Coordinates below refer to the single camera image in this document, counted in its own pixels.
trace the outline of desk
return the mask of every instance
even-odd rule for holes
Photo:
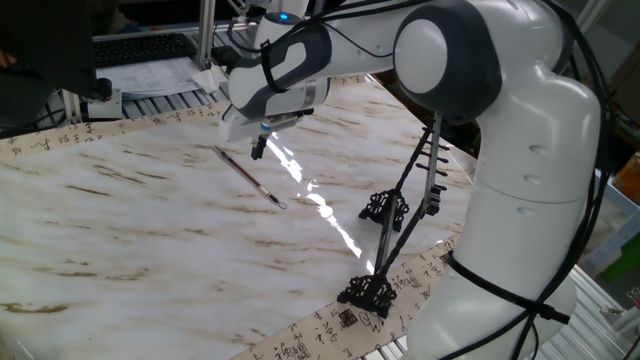
[[[0,329],[36,359],[228,359],[367,273],[380,226],[357,215],[395,184],[420,128],[365,83],[332,91],[261,161],[225,145],[286,211],[211,151],[210,122],[2,162]],[[441,156],[449,191],[399,261],[462,230],[471,185],[458,164],[473,161]],[[412,210],[424,176],[403,188]]]

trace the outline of paper sheet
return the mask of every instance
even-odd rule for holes
[[[98,69],[96,75],[111,80],[125,98],[140,98],[197,90],[191,77],[199,72],[191,59],[177,58]]]

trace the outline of marble-patterned paper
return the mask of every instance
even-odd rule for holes
[[[240,354],[372,269],[380,225],[357,215],[395,185],[421,127],[365,83],[332,91],[314,115],[275,134],[260,161],[246,142],[218,142],[209,121],[5,158],[0,332],[35,359]],[[440,167],[449,176],[438,177],[449,190],[398,264],[462,230],[471,188],[462,168],[472,161],[455,148],[440,156],[451,160]],[[411,212],[425,176],[413,170],[402,190]]]

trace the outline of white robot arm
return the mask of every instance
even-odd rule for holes
[[[261,123],[269,131],[269,124],[295,122],[283,114],[321,104],[330,77],[395,69],[417,103],[454,124],[475,118],[481,128],[455,258],[491,283],[537,299],[576,231],[600,128],[592,92],[552,71],[569,45],[560,20],[532,0],[365,4],[348,5],[286,36],[297,23],[292,16],[265,17],[258,37],[273,45],[231,73],[233,105],[221,123],[223,135],[235,141],[260,133]],[[572,313],[576,293],[570,280],[547,303]],[[449,358],[522,310],[447,268],[409,326],[406,357]],[[541,342],[562,326],[542,318],[534,324]],[[524,320],[460,358],[509,359],[523,328]],[[533,350],[529,335],[519,357]]]

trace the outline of black metal tripod stand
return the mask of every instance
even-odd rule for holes
[[[426,214],[433,216],[438,213],[440,210],[440,193],[447,190],[444,186],[435,183],[436,174],[447,176],[447,173],[436,169],[438,161],[443,163],[449,162],[447,159],[438,157],[439,149],[449,150],[448,147],[440,145],[442,117],[436,115],[433,124],[433,130],[426,127],[422,128],[424,134],[413,151],[409,163],[402,172],[402,176],[395,188],[371,195],[371,202],[367,204],[358,215],[361,219],[370,218],[376,223],[382,224],[375,270],[373,275],[352,278],[349,281],[349,287],[338,296],[339,302],[350,302],[361,309],[375,312],[382,318],[387,317],[389,308],[391,307],[391,301],[397,297],[395,290],[392,289],[391,284],[387,280],[389,268],[400,254],[400,250],[404,244],[406,244],[418,221]],[[426,144],[431,146],[429,152],[423,150]],[[429,157],[428,166],[416,163],[420,155]],[[409,212],[409,206],[402,196],[401,189],[414,165],[428,171],[424,197],[420,202],[420,206],[418,206],[418,209],[400,235],[396,246],[391,250],[391,253],[389,253],[391,230],[393,229],[399,232],[402,228],[404,215]]]

